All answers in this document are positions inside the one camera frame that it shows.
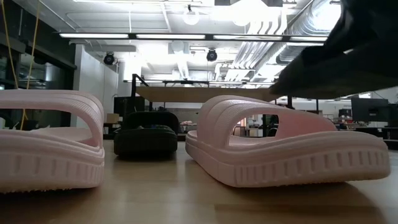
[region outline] ceiling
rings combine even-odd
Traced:
[[[23,8],[32,14],[36,13],[37,3],[35,1],[27,0],[14,0],[20,4]],[[40,19],[52,26],[59,32],[133,32],[133,33],[216,33],[216,34],[250,34],[254,27],[254,23],[251,22],[246,26],[242,25],[244,18],[249,14],[242,14],[240,11],[244,11],[244,7],[240,7],[238,10],[232,11],[231,6],[215,6],[218,0],[201,0],[198,2],[191,2],[193,13],[197,12],[196,17],[193,14],[185,15],[187,12],[187,4],[171,4],[171,3],[160,3],[160,4],[121,4],[121,3],[105,3],[103,0],[96,0],[91,2],[79,2],[82,0],[41,0],[42,5],[40,6]],[[248,1],[248,5],[251,6],[247,10],[255,10],[252,2],[260,0],[245,0]],[[308,4],[310,0],[285,0],[286,2],[296,2],[294,7],[283,9],[285,12],[286,22],[289,22],[295,15],[297,15],[303,8]],[[188,25],[192,20],[198,19],[195,25]],[[90,42],[81,42],[86,44],[86,50],[95,52],[98,57],[103,57],[105,51],[98,50],[103,49],[105,45],[124,45],[124,46],[136,46],[136,52],[118,52],[115,56],[119,57],[121,61],[128,62],[131,54],[139,55],[142,64],[143,75],[160,75],[160,74],[172,74],[173,70],[178,70],[182,64],[180,57],[173,53],[170,49],[170,41],[143,41],[143,40],[91,40]],[[185,65],[189,70],[198,71],[211,71],[216,74],[216,65],[220,63],[228,63],[232,65],[234,61],[238,59],[239,53],[244,50],[244,44],[242,42],[204,42],[204,41],[189,41],[187,42],[188,49],[184,58]],[[192,46],[204,47],[205,50],[191,51]],[[249,66],[247,68],[255,70],[250,73],[249,79],[255,82],[267,81],[269,82],[274,75],[277,75],[278,70],[282,69],[285,65],[279,65],[278,67],[270,67],[269,61],[272,59],[272,55],[269,53],[272,47],[258,45],[250,45],[251,51],[247,51],[245,54],[246,60],[254,57],[257,53],[256,48],[263,47],[264,51],[259,53],[258,62],[254,63],[255,66]],[[207,50],[214,48],[218,54],[218,59],[215,62],[207,62],[206,55]],[[289,49],[289,47],[281,45],[277,49],[277,52],[281,54],[281,48]],[[300,49],[295,49],[293,52],[297,54]],[[285,55],[283,58],[289,59],[289,55]],[[221,69],[222,77],[225,76],[226,71]],[[266,73],[270,73],[271,76],[265,77]],[[242,79],[245,74],[237,75],[235,78],[230,78],[236,81],[237,77]]]

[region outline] wooden floor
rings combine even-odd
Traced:
[[[106,142],[97,189],[0,195],[0,223],[398,223],[398,153],[374,181],[234,189],[204,172],[179,144],[169,161],[122,161]]]

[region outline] white ceiling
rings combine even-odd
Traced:
[[[36,1],[14,0],[30,13],[37,10]],[[156,4],[108,4],[104,2],[75,2],[73,0],[41,0],[40,19],[59,32],[174,32],[174,33],[220,33],[243,34],[249,26],[234,24],[237,15],[225,15],[226,6],[213,6],[214,0],[202,1],[205,7],[195,8],[200,11],[199,22],[187,25],[183,20],[186,5],[166,5],[166,17],[162,8]],[[288,18],[299,12],[309,0],[297,0],[297,6],[289,10]],[[92,45],[135,45],[142,56],[142,73],[171,73],[177,69],[175,55],[168,54],[167,41],[128,41],[99,40]],[[189,45],[216,48],[218,62],[233,60],[241,42],[194,42]],[[128,58],[128,53],[118,54]],[[206,61],[206,53],[187,55],[190,70],[214,71],[216,63]]]

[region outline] security camera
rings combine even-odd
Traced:
[[[116,59],[113,55],[113,52],[106,53],[106,56],[104,58],[105,65],[114,65],[116,63]]]
[[[207,61],[208,62],[214,62],[217,60],[217,53],[215,49],[210,49],[209,52],[207,53]]]

